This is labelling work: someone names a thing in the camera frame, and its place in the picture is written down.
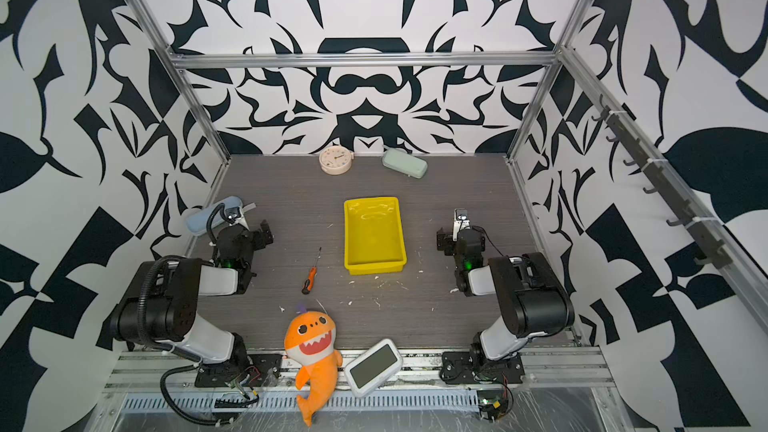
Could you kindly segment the orange handled screwdriver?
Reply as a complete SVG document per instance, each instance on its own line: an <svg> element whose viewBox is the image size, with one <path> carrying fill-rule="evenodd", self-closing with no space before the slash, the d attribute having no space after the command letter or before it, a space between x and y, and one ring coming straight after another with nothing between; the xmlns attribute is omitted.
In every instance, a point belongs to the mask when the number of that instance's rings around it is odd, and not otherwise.
<svg viewBox="0 0 768 432"><path fill-rule="evenodd" d="M310 268L309 273L308 273L308 275L307 275L307 277L306 277L306 279L305 279L305 281L303 283L302 293L304 295L309 295L311 293L311 291L313 290L314 282L315 282L315 277L316 277L317 272L318 272L318 265L319 265L319 260L321 258L321 255L322 255L322 248L319 247L318 248L318 252L317 252L317 256L316 256L316 259L315 259L315 263Z"/></svg>

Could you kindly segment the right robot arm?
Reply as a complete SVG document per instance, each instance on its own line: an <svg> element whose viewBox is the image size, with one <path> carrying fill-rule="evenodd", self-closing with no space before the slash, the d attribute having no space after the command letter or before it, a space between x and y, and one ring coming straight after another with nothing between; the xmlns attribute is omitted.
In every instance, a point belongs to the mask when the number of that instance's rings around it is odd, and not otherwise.
<svg viewBox="0 0 768 432"><path fill-rule="evenodd" d="M440 379L449 385L521 383L521 350L575 320L572 302L542 253L485 259L486 239L478 226L436 233L436 248L454 259L456 288L467 297L495 297L500 312L468 351L442 354Z"/></svg>

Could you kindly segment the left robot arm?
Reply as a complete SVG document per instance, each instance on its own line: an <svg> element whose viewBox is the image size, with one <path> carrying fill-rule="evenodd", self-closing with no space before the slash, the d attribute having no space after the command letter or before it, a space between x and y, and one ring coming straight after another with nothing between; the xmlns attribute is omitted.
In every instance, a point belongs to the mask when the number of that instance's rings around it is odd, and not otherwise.
<svg viewBox="0 0 768 432"><path fill-rule="evenodd" d="M199 365L197 387L256 384L261 371L244 339L202 317L198 303L244 294L255 276L255 252L273 242L267 221L255 230L236 223L219 232L209 260L166 256L141 263L110 315L112 336Z"/></svg>

